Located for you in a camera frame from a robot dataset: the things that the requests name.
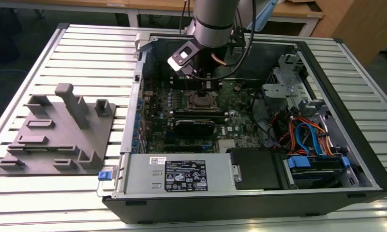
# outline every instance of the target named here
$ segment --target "wooden table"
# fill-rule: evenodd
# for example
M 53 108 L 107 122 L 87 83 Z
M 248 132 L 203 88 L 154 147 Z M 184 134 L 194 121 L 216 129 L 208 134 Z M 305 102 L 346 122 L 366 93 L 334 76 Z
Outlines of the wooden table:
M 180 16 L 183 4 L 183 0 L 0 0 L 0 7 L 128 14 L 131 27 L 139 27 L 139 15 Z M 270 21 L 305 24 L 299 36 L 309 37 L 323 17 L 306 4 L 284 2 L 276 6 Z

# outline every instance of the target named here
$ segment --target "warning label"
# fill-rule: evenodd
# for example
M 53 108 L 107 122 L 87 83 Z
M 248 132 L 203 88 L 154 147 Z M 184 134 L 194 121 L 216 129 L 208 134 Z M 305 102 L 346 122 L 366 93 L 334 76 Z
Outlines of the warning label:
M 208 191 L 204 160 L 166 161 L 166 191 Z

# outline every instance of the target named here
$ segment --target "wire bundle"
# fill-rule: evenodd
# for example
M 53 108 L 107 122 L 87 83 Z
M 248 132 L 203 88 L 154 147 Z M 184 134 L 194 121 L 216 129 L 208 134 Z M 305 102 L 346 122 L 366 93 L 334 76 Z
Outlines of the wire bundle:
M 279 114 L 275 114 L 270 122 L 270 126 L 271 126 L 270 129 L 272 128 L 272 124 L 275 123 L 276 120 L 284 121 Z M 290 155 L 299 154 L 299 155 L 310 155 L 310 156 L 315 156 L 315 155 L 333 156 L 333 152 L 330 148 L 330 136 L 327 134 L 327 131 L 315 122 L 311 122 L 307 118 L 302 116 L 291 116 L 287 122 L 287 127 L 289 127 L 289 132 L 280 137 L 278 141 L 275 140 L 275 138 L 272 138 L 271 135 L 268 135 L 270 139 L 272 140 L 275 144 L 274 148 L 286 150 Z M 310 130 L 303 140 L 301 139 L 302 128 Z M 310 135 L 313 137 L 313 145 L 314 145 L 315 153 L 313 153 L 309 150 L 305 144 Z M 290 137 L 289 143 L 286 145 L 282 145 L 280 143 L 289 137 Z
M 295 126 L 293 124 L 294 121 L 301 121 L 301 124 Z M 317 155 L 327 155 L 333 156 L 331 148 L 330 148 L 330 137 L 327 135 L 327 132 L 325 131 L 321 126 L 311 122 L 307 118 L 305 117 L 293 117 L 289 122 L 289 134 L 291 137 L 291 151 L 290 154 L 293 154 L 293 151 L 297 148 L 297 144 L 303 148 L 303 150 L 297 150 L 295 154 L 310 154 L 314 155 L 307 147 L 305 146 L 303 142 L 301 141 L 301 128 L 307 127 L 311 132 L 313 136 L 313 143 L 314 143 L 314 148 L 315 148 L 315 153 Z M 319 132 L 325 134 L 325 138 L 319 137 Z

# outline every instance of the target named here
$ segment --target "black cable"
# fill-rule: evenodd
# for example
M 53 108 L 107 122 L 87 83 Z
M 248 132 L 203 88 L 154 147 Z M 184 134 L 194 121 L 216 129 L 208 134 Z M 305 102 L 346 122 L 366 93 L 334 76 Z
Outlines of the black cable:
M 242 35 L 242 39 L 243 39 L 243 47 L 242 47 L 242 53 L 240 53 L 239 58 L 236 59 L 236 61 L 234 63 L 224 65 L 226 67 L 232 67 L 232 66 L 235 66 L 239 63 L 240 58 L 244 55 L 244 50 L 246 50 L 246 46 L 244 46 L 244 44 L 246 44 L 246 35 L 244 35 L 243 29 L 242 29 L 242 24 L 243 23 L 242 23 L 242 19 L 240 19 L 240 15 L 239 15 L 239 9 L 236 9 L 236 13 L 238 13 L 238 18 L 239 18 L 239 30 L 240 30 L 240 35 Z M 238 28 L 236 17 L 235 17 L 235 28 Z
M 180 28 L 182 28 L 182 19 L 183 19 L 183 15 L 186 14 L 186 8 L 187 8 L 187 1 L 184 1 L 184 4 L 183 4 L 183 11 L 182 11 L 182 16 L 180 16 L 180 21 L 179 21 L 179 34 L 182 35 L 182 31 L 180 31 Z
M 231 76 L 239 70 L 239 67 L 243 64 L 246 56 L 247 56 L 247 54 L 250 52 L 250 49 L 251 49 L 251 44 L 252 44 L 252 41 L 254 41 L 254 34 L 255 34 L 255 24 L 256 24 L 256 2 L 255 2 L 255 0 L 252 0 L 252 28 L 251 28 L 250 42 L 247 44 L 246 52 L 244 52 L 244 54 L 243 54 L 243 56 L 240 58 L 239 64 L 236 65 L 236 67 L 234 68 L 231 73 L 228 73 L 224 76 L 220 76 L 220 77 L 216 77 L 216 78 L 203 78 L 203 77 L 191 75 L 194 78 L 196 78 L 198 80 L 202 80 L 202 81 L 218 81 L 218 80 L 222 80 L 222 79 L 227 78 L 228 76 Z
M 188 17 L 191 19 L 191 0 L 188 0 Z
M 252 103 L 251 103 L 251 105 L 250 105 L 250 110 L 254 109 L 254 104 L 255 104 L 255 99 L 256 99 L 256 95 L 258 95 L 258 93 L 259 93 L 259 92 L 255 92 L 255 94 L 254 94 Z
M 268 138 L 270 138 L 271 141 L 274 142 L 275 146 L 276 146 L 279 149 L 282 149 L 282 150 L 284 150 L 284 151 L 289 151 L 289 150 L 284 149 L 284 147 L 279 144 L 279 142 L 276 141 L 276 139 L 274 138 L 274 136 L 270 135 L 268 131 L 266 131 L 266 129 L 264 129 L 264 128 L 258 124 L 258 123 L 255 123 L 255 124 L 256 124 L 258 128 L 263 131 L 263 133 L 268 136 Z
M 271 129 L 272 129 L 272 127 L 270 127 L 268 130 L 267 130 L 267 133 L 268 133 L 268 134 L 270 134 Z M 266 146 L 268 146 L 270 139 L 271 139 L 271 138 L 267 139 Z M 272 141 L 272 142 L 274 142 L 274 141 Z

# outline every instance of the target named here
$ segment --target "slotted metal table surface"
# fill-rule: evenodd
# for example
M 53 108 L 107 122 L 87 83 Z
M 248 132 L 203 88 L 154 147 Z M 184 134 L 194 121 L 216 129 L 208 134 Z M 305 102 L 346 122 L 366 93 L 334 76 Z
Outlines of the slotted metal table surface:
M 57 29 L 0 119 L 0 159 L 29 111 L 31 94 L 48 94 L 72 83 L 87 102 L 107 98 L 119 108 L 104 166 L 118 165 L 139 32 L 176 30 L 71 25 Z M 306 41 L 351 115 L 387 169 L 387 97 L 343 44 L 333 39 L 258 35 L 260 39 Z M 314 92 L 321 98 L 310 79 Z M 96 176 L 0 177 L 0 231 L 379 231 L 387 232 L 387 198 L 351 205 L 321 217 L 127 225 L 102 203 L 112 181 Z

